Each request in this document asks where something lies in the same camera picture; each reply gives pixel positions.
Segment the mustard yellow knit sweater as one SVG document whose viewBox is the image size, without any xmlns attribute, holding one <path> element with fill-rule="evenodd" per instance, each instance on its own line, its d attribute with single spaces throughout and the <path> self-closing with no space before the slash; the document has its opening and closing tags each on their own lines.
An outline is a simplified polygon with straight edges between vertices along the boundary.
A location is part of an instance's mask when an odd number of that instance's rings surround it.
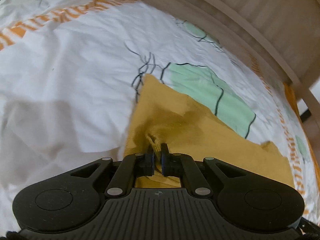
<svg viewBox="0 0 320 240">
<path fill-rule="evenodd" d="M 138 103 L 131 118 L 125 155 L 156 153 L 151 177 L 136 180 L 136 187 L 180 187 L 173 176 L 161 174 L 160 150 L 165 143 L 171 153 L 184 153 L 196 161 L 214 157 L 253 173 L 294 186 L 289 161 L 274 143 L 255 144 L 236 134 L 209 108 L 190 96 L 161 84 L 154 76 L 144 77 Z"/>
</svg>

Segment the white patterned bed sheet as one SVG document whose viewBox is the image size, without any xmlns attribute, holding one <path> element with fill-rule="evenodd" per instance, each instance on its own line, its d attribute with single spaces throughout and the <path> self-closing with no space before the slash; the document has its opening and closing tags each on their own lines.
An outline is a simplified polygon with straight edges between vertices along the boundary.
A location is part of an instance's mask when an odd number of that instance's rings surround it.
<svg viewBox="0 0 320 240">
<path fill-rule="evenodd" d="M 236 134 L 289 161 L 319 223 L 319 168 L 293 85 L 222 25 L 153 0 L 1 0 L 1 234 L 35 182 L 125 156 L 144 77 L 190 96 Z"/>
</svg>

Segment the beige wooden bed frame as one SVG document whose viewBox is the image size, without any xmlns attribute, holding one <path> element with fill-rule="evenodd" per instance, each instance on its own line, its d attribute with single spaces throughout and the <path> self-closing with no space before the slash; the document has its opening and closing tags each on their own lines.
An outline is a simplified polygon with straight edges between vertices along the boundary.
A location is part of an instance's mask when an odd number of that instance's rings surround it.
<svg viewBox="0 0 320 240">
<path fill-rule="evenodd" d="M 304 122 L 319 153 L 319 0 L 153 0 L 173 15 L 201 24 L 201 17 L 228 30 L 284 80 L 311 115 Z"/>
</svg>

